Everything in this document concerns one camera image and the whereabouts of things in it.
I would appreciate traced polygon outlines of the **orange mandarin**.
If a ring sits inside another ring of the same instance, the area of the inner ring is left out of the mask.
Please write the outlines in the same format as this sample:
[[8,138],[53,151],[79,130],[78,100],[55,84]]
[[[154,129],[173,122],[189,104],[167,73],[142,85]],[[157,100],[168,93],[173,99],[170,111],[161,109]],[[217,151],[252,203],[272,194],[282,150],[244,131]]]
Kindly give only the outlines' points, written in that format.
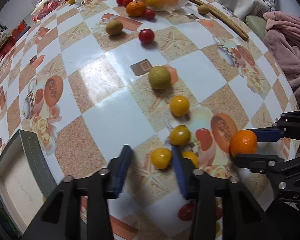
[[146,5],[143,2],[132,1],[126,6],[126,13],[130,17],[141,17],[146,9]]
[[233,157],[238,154],[255,154],[257,151],[257,136],[248,129],[238,131],[230,141],[230,153]]

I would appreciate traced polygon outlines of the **yellow cherry tomato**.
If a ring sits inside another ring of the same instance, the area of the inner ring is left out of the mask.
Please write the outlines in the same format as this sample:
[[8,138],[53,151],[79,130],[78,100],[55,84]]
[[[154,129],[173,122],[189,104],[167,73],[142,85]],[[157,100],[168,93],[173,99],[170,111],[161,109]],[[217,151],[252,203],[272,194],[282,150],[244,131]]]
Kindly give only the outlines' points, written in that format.
[[177,95],[170,101],[171,113],[175,116],[183,116],[189,112],[190,102],[187,97]]
[[172,129],[169,138],[172,145],[185,146],[191,140],[191,132],[185,125],[178,125]]
[[172,152],[167,148],[156,148],[151,153],[151,163],[159,170],[168,168],[172,159]]

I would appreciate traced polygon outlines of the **white shallow tray box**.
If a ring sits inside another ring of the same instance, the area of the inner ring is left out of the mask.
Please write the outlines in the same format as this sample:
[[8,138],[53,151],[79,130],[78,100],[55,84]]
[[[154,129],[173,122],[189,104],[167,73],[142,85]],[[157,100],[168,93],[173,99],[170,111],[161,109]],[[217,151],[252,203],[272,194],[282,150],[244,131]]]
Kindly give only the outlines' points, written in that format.
[[17,130],[0,155],[0,200],[21,234],[56,186],[36,133]]

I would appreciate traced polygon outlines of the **pink blanket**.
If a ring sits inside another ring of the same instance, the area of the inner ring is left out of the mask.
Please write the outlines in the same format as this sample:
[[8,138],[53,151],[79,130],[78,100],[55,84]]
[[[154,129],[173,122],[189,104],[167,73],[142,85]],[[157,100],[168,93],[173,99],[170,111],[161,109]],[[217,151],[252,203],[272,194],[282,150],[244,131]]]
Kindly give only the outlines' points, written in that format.
[[283,70],[300,104],[300,18],[281,11],[264,13],[263,42]]

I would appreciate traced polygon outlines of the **green kiwi fruit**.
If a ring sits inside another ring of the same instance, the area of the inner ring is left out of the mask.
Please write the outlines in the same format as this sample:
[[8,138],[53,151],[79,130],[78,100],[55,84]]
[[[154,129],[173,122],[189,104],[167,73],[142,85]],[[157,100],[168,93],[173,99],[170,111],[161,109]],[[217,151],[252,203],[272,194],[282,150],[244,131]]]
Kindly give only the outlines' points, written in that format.
[[110,36],[118,35],[122,32],[123,24],[119,20],[113,20],[106,25],[106,33]]
[[149,71],[148,79],[151,87],[156,90],[166,89],[171,85],[171,74],[164,66],[153,67]]

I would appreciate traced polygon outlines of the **wooden stick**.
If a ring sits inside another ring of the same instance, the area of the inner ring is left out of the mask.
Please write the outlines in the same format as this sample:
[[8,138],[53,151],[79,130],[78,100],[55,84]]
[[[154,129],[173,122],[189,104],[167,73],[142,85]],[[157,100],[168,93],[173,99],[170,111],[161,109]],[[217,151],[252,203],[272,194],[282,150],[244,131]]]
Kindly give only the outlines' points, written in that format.
[[234,21],[232,21],[226,14],[221,12],[219,9],[210,6],[209,4],[206,4],[200,0],[190,0],[190,2],[196,4],[197,10],[199,14],[206,15],[211,13],[213,16],[215,16],[217,19],[221,20],[223,23],[225,23],[229,28],[231,28],[236,34],[238,34],[243,40],[248,40],[249,36],[248,34]]

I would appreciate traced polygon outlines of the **red cherry tomato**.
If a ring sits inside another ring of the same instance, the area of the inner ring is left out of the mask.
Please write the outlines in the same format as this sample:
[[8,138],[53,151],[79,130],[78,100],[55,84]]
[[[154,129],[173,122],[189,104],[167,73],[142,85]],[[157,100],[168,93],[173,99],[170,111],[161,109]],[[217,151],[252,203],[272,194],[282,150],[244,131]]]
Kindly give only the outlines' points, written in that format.
[[142,29],[138,38],[141,43],[151,43],[155,38],[155,34],[151,29]]

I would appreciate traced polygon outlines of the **orange mandarin by bowl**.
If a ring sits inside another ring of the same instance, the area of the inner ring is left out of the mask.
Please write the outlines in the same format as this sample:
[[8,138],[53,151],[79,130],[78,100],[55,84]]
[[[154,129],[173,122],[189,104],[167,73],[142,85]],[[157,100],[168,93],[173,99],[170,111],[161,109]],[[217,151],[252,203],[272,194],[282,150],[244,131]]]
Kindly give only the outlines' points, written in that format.
[[146,9],[146,5],[143,2],[132,1],[126,6],[126,13],[130,17],[141,17]]

